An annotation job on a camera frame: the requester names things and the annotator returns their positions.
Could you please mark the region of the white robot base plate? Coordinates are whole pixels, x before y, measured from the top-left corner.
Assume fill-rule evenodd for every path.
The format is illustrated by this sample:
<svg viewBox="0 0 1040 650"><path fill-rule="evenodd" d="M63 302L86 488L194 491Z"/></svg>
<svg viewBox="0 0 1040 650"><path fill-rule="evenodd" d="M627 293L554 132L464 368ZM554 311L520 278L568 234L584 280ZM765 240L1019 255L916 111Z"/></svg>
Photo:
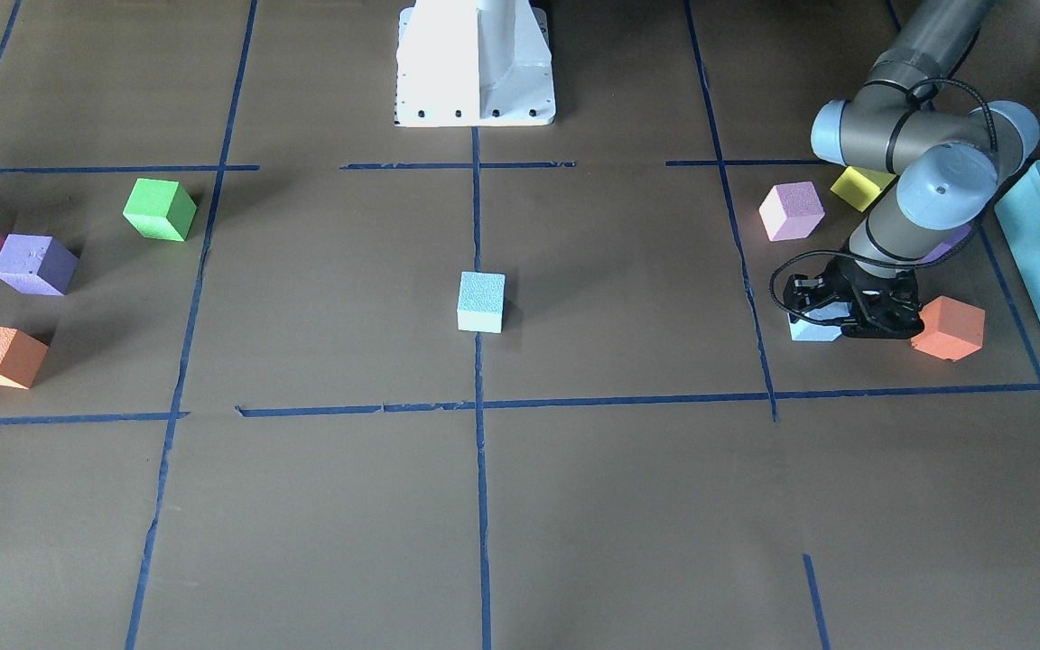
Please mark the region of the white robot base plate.
<svg viewBox="0 0 1040 650"><path fill-rule="evenodd" d="M417 1L399 14L394 124L544 126L557 115L549 21L531 1Z"/></svg>

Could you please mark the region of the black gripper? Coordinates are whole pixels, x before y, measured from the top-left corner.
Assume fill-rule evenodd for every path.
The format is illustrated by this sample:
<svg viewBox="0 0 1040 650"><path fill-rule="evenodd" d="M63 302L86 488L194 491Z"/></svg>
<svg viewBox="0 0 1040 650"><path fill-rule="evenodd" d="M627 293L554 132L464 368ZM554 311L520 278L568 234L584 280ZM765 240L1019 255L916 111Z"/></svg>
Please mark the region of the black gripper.
<svg viewBox="0 0 1040 650"><path fill-rule="evenodd" d="M821 274L785 280L783 309L794 320L838 326L842 336L910 339L924 330L919 284L912 268L874 266L868 272L851 256L834 256Z"/></svg>

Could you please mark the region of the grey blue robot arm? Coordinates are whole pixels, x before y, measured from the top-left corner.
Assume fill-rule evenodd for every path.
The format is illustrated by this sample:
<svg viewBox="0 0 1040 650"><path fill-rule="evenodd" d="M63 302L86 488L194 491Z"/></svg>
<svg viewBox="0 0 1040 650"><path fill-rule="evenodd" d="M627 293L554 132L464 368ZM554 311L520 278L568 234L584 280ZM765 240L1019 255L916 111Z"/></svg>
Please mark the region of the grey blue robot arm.
<svg viewBox="0 0 1040 650"><path fill-rule="evenodd" d="M791 322L859 339L924 332L916 270L954 230L981 217L1040 140L1028 107L995 100L954 77L990 1L924 1L850 100L814 118L823 161L891 173L887 194L821 274L794 274L769 296Z"/></svg>

